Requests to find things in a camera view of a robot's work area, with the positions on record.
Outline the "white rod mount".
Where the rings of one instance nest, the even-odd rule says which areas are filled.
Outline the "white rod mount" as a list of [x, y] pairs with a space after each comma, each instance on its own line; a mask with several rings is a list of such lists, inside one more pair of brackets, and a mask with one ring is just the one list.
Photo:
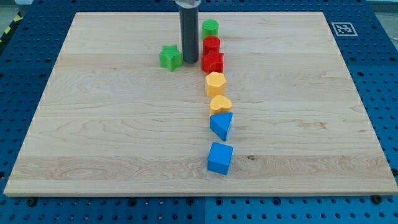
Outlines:
[[175, 0], [175, 3], [182, 8], [196, 8], [201, 4], [201, 0]]

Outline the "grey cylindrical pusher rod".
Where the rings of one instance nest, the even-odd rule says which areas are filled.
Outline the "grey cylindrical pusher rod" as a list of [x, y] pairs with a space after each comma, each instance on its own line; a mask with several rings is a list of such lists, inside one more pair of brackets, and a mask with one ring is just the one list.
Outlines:
[[182, 57], [185, 63], [196, 63], [198, 46], [198, 8], [179, 6]]

